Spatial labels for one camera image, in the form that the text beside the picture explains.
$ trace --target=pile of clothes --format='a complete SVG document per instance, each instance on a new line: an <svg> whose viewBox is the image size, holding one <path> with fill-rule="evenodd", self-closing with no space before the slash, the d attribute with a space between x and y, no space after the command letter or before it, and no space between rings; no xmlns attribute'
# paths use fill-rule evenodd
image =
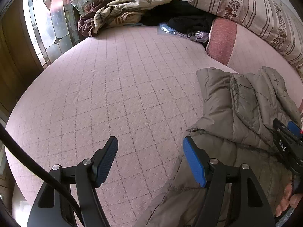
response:
<svg viewBox="0 0 303 227"><path fill-rule="evenodd" d="M101 28L163 22L182 34L209 33L215 18L180 0L95 0L84 9L87 13L80 18L78 31L85 37L95 37Z"/></svg>

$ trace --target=beige patterned cloth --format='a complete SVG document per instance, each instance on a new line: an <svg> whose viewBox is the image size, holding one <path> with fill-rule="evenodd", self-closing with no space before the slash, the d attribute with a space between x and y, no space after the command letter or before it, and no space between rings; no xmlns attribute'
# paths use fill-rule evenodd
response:
<svg viewBox="0 0 303 227"><path fill-rule="evenodd" d="M303 79L303 24L281 0L189 0L191 5L230 19L273 46Z"/></svg>
<svg viewBox="0 0 303 227"><path fill-rule="evenodd" d="M93 33L105 26L107 28L136 24L146 10L170 3L172 0L116 0L99 9L94 16Z"/></svg>

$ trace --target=floral pattern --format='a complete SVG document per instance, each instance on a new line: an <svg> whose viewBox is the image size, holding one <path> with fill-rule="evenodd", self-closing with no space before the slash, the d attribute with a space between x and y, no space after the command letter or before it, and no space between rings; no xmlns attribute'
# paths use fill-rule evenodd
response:
<svg viewBox="0 0 303 227"><path fill-rule="evenodd" d="M283 46L287 38L287 32L286 32L286 25L285 25L285 20L282 10L275 1L273 1L273 4L276 10L276 15L279 25L275 38L272 40L271 46L273 46L276 50L278 50Z"/></svg>
<svg viewBox="0 0 303 227"><path fill-rule="evenodd" d="M236 12L240 10L243 0L229 0L228 6L225 7L224 18L234 20Z"/></svg>

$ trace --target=quilted jacket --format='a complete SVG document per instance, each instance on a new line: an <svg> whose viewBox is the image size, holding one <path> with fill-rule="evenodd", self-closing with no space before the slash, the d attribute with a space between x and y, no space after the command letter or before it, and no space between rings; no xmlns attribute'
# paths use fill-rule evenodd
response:
<svg viewBox="0 0 303 227"><path fill-rule="evenodd" d="M245 75L206 68L197 71L197 77L203 97L203 117L184 136L190 135L210 158L217 158L225 165L248 164L274 212L291 173L278 158L272 141L272 123L278 118L285 125L292 120L301 126L299 111L287 94L284 79L268 67L262 67L257 74ZM227 185L218 226L224 226L229 192ZM195 182L181 152L170 179L135 227L190 226L204 195L205 189Z"/></svg>

